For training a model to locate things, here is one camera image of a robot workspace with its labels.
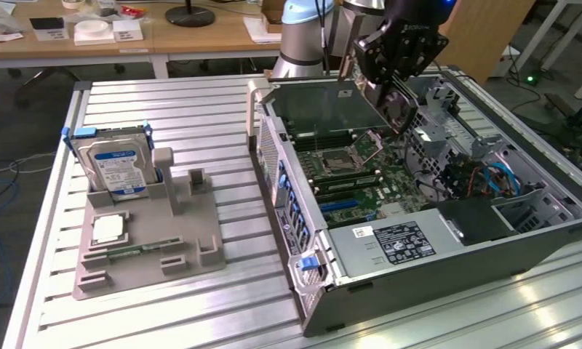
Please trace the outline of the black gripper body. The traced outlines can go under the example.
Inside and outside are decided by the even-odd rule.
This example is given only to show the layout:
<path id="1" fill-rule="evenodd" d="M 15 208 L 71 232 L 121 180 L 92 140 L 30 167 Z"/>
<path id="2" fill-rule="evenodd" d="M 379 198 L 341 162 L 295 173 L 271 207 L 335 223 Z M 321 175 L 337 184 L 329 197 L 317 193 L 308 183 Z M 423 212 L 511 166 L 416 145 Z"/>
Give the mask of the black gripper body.
<path id="1" fill-rule="evenodd" d="M 381 32 L 385 37 L 395 37 L 408 27 L 412 31 L 425 30 L 428 35 L 438 35 L 438 28 L 452 9 L 454 1 L 450 0 L 384 1 Z"/>

